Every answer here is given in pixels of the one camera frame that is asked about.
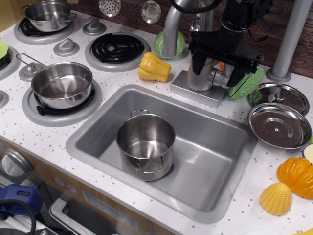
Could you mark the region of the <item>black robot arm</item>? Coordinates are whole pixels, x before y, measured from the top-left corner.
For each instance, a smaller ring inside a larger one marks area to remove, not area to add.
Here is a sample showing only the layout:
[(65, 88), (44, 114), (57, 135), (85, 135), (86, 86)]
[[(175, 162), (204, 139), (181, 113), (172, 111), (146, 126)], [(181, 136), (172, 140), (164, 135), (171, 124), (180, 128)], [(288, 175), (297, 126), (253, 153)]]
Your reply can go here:
[[(194, 32), (189, 49), (192, 54), (192, 71), (204, 76), (208, 85), (223, 88), (236, 86), (245, 75), (255, 73), (263, 55), (244, 38), (254, 22), (260, 20), (266, 31), (269, 25), (264, 15), (273, 6), (271, 0), (228, 0), (220, 16), (220, 29), (213, 32)], [(215, 68), (205, 71), (208, 59), (230, 66), (230, 71)]]

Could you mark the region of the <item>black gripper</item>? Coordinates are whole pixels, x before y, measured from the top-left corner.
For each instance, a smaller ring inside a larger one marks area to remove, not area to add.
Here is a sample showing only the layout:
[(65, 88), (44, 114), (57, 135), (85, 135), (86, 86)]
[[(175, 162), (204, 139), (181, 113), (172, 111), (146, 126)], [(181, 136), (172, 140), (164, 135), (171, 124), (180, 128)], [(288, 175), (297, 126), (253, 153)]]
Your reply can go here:
[(193, 32), (189, 49), (192, 53), (193, 73), (200, 75), (207, 58), (226, 64), (227, 87), (236, 86), (246, 74), (255, 73), (263, 55), (250, 46), (244, 31), (221, 23), (218, 31)]

